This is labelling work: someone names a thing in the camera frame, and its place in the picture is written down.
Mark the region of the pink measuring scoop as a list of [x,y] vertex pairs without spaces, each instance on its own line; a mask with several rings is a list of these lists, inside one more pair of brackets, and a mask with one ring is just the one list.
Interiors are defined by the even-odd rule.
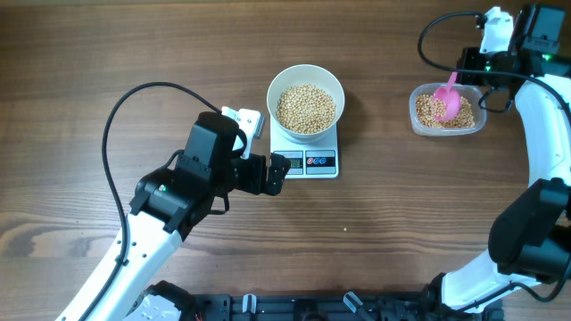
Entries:
[[445,86],[439,87],[433,94],[434,118],[438,121],[450,121],[454,119],[461,107],[461,96],[453,88],[458,73],[452,72]]

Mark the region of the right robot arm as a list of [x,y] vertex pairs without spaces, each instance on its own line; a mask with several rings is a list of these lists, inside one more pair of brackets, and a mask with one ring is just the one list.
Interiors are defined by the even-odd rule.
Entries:
[[454,71],[464,85],[507,90],[525,130],[529,186],[493,222],[486,250],[435,277],[417,300],[418,320],[498,320],[502,299],[551,286],[553,300],[570,277],[570,60],[559,55],[565,12],[526,4],[517,16],[499,8],[476,14],[479,47],[463,51]]

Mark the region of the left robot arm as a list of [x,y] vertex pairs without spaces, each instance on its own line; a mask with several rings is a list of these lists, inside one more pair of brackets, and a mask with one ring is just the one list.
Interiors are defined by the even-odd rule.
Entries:
[[196,320],[193,297],[167,282],[149,285],[191,230],[215,214],[215,198],[234,190],[251,194],[281,192],[289,160],[243,156],[234,147],[247,139],[238,123],[205,111],[194,123],[184,151],[144,176],[130,201],[127,230],[119,233],[95,271],[61,313],[61,320]]

